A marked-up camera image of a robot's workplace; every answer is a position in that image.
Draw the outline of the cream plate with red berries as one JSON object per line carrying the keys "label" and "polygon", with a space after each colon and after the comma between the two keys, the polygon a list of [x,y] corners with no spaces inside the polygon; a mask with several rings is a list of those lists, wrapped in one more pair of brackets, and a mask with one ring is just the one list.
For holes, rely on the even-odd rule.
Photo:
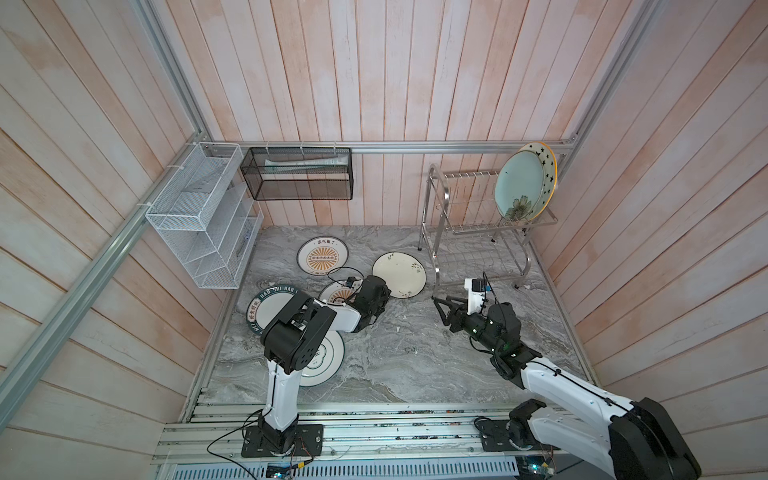
{"label": "cream plate with red berries", "polygon": [[421,262],[403,252],[388,252],[373,264],[372,274],[383,279],[391,296],[409,299],[420,294],[426,286],[427,275]]}

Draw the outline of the white plate green clover outline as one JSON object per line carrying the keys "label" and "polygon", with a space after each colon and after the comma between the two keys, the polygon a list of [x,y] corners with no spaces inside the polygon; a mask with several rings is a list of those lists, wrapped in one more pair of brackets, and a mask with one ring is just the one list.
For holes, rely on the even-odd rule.
{"label": "white plate green clover outline", "polygon": [[341,367],[345,356],[344,341],[338,331],[330,331],[311,362],[302,370],[302,387],[318,386],[331,379]]}

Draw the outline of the mint green flower plate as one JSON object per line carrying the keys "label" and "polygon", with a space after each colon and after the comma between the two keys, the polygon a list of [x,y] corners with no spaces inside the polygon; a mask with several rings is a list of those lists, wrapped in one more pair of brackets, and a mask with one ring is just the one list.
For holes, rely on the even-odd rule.
{"label": "mint green flower plate", "polygon": [[539,156],[520,151],[498,173],[494,200],[500,215],[511,222],[532,220],[541,210],[545,171]]}

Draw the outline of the white star patterned plate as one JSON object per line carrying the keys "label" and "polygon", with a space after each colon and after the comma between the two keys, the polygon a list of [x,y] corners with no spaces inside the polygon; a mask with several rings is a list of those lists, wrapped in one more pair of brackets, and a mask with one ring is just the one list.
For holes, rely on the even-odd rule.
{"label": "white star patterned plate", "polygon": [[525,219],[532,221],[548,206],[558,186],[557,155],[542,142],[528,143],[520,151],[528,153],[521,177],[526,188],[524,196],[529,201]]}

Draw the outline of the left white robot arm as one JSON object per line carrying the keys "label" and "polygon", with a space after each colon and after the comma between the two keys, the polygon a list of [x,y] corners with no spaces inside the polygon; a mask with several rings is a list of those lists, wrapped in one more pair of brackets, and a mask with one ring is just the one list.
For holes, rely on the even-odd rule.
{"label": "left white robot arm", "polygon": [[256,420],[243,428],[242,457],[321,454],[324,427],[299,422],[302,372],[328,333],[366,328],[384,312],[390,295],[385,280],[369,275],[350,304],[329,304],[298,291],[277,311],[261,334],[269,368],[267,400]]}

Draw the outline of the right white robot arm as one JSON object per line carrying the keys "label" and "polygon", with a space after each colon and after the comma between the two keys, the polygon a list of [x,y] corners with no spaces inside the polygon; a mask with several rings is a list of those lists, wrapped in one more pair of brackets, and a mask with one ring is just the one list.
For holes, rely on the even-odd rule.
{"label": "right white robot arm", "polygon": [[551,445],[614,479],[701,476],[692,450],[659,402],[633,401],[566,373],[522,341],[521,322],[510,303],[487,305],[453,296],[433,302],[450,331],[479,342],[503,379],[533,394],[509,414],[512,446]]}

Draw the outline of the stainless steel dish rack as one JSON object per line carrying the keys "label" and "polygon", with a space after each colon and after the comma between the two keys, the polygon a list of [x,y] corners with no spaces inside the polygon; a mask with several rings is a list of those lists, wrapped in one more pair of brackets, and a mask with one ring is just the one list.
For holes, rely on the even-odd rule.
{"label": "stainless steel dish rack", "polygon": [[497,171],[444,172],[429,167],[420,214],[418,249],[428,255],[432,293],[442,295],[467,278],[487,276],[493,284],[522,287],[536,263],[536,228],[555,225],[550,209],[532,221],[512,222],[497,209]]}

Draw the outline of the small sunburst plate far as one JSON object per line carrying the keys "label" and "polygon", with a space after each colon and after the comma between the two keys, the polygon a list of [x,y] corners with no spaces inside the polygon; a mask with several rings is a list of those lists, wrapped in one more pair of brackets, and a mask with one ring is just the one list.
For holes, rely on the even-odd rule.
{"label": "small sunburst plate far", "polygon": [[325,275],[346,264],[349,257],[347,245],[333,236],[319,236],[305,242],[297,251],[299,268],[310,275]]}

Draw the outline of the green rim lettered plate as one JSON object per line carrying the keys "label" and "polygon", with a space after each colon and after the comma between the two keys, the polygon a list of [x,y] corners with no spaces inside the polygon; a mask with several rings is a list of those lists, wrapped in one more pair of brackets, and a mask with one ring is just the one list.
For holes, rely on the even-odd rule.
{"label": "green rim lettered plate", "polygon": [[249,329],[259,336],[298,292],[298,288],[289,284],[270,286],[259,292],[251,300],[246,310],[246,321]]}

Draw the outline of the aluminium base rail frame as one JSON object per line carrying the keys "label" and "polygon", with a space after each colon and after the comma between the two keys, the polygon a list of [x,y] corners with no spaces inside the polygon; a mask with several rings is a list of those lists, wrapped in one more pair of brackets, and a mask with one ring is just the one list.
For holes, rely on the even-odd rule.
{"label": "aluminium base rail frame", "polygon": [[[484,457],[479,418],[506,420],[511,403],[309,403],[298,408],[302,427],[321,433],[300,442],[279,462],[307,459],[313,466],[333,460],[399,460]],[[182,420],[164,427],[151,457],[154,465],[220,462],[247,464],[242,428],[254,424],[260,404],[202,400]]]}

